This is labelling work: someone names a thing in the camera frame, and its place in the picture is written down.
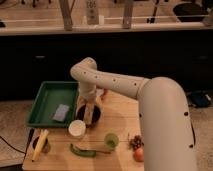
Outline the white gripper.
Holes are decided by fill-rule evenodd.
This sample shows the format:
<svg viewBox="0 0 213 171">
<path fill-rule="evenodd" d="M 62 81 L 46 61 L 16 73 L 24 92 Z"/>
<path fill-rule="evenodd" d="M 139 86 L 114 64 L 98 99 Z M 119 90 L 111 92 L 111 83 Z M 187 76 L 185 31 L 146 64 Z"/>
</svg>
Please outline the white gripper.
<svg viewBox="0 0 213 171">
<path fill-rule="evenodd" d="M 82 96 L 78 98 L 78 116 L 86 124 L 92 123 L 93 112 L 95 108 L 95 99 L 84 99 Z"/>
</svg>

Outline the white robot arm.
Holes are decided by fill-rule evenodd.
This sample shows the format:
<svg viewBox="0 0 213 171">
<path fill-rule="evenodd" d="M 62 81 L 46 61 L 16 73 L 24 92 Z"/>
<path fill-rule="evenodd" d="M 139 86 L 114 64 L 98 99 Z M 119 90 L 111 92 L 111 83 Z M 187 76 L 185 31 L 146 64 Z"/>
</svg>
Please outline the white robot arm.
<svg viewBox="0 0 213 171">
<path fill-rule="evenodd" d="M 70 75 L 86 100 L 94 98 L 101 87 L 138 101 L 144 171 L 198 171 L 188 102 L 176 81 L 102 72 L 91 57 L 72 66 Z"/>
</svg>

